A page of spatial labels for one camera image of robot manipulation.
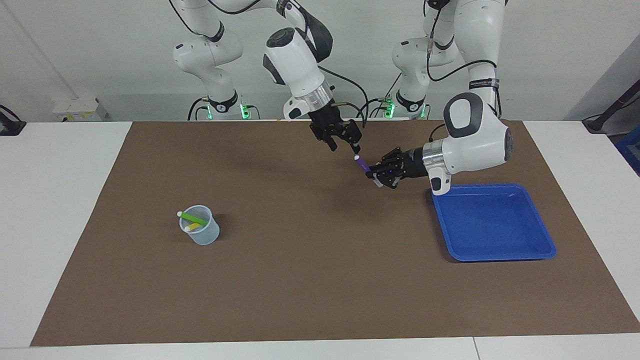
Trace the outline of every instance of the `clear plastic cup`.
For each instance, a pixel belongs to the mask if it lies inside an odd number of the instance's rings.
[[[194,231],[186,231],[184,228],[191,225],[192,223],[189,220],[180,218],[180,229],[182,229],[182,231],[189,235],[196,244],[208,245],[216,241],[216,239],[220,235],[220,226],[213,219],[211,209],[204,205],[194,205],[184,212],[207,221],[207,225],[205,226],[198,227]]]

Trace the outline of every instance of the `green marker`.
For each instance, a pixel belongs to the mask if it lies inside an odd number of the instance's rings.
[[[207,222],[205,220],[202,220],[201,218],[195,217],[193,215],[189,215],[189,214],[187,214],[187,213],[185,213],[183,211],[178,211],[177,215],[178,215],[179,218],[183,218],[184,220],[189,220],[190,222],[194,222],[194,223],[200,224],[202,226],[206,226],[207,225]]]

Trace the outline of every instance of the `blue plastic tray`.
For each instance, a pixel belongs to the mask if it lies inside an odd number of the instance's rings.
[[[459,261],[549,259],[556,246],[517,184],[454,185],[433,196],[449,253]]]

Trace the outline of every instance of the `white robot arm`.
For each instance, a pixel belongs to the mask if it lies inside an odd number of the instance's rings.
[[[360,152],[362,137],[355,121],[340,117],[331,88],[317,66],[313,45],[303,39],[300,29],[278,30],[267,41],[263,66],[276,84],[288,85],[292,97],[285,103],[287,119],[304,114],[311,118],[309,127],[316,139],[324,141],[332,151],[337,149],[336,136],[346,141],[354,153]]]
[[[272,8],[287,19],[294,28],[302,31],[302,37],[312,45],[317,62],[331,54],[333,38],[322,22],[309,14],[296,0],[204,0],[219,11],[237,15],[250,10]]]
[[[178,12],[189,30],[202,38],[176,46],[173,59],[184,72],[202,80],[216,117],[238,117],[243,111],[231,75],[218,68],[242,56],[237,35],[225,29],[207,0],[182,0]]]
[[[435,45],[436,50],[431,54],[429,64],[432,67],[452,63],[460,54],[456,42],[453,41],[453,7],[445,7],[443,12],[447,16],[441,16],[436,25]],[[424,19],[424,33],[427,36],[433,27],[434,18],[427,16]],[[392,52],[394,65],[401,71],[402,76],[398,82],[398,90],[392,92],[394,103],[397,105],[396,113],[406,115],[411,119],[417,119],[421,115],[429,88],[430,79],[427,73],[427,50],[429,38],[411,38],[397,43]]]
[[[449,136],[403,152],[399,147],[371,167],[367,177],[396,188],[406,177],[429,176],[435,195],[447,193],[451,175],[505,163],[513,151],[511,131],[492,108],[499,80],[497,63],[504,17],[504,0],[429,0],[427,17],[444,23],[452,20],[455,43],[468,65],[469,91],[451,99],[444,110]],[[427,64],[442,43],[430,34]]]

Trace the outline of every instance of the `power outlet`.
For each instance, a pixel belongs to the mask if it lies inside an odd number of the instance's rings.
[[[98,99],[56,101],[53,113],[62,121],[108,121],[109,113]]]

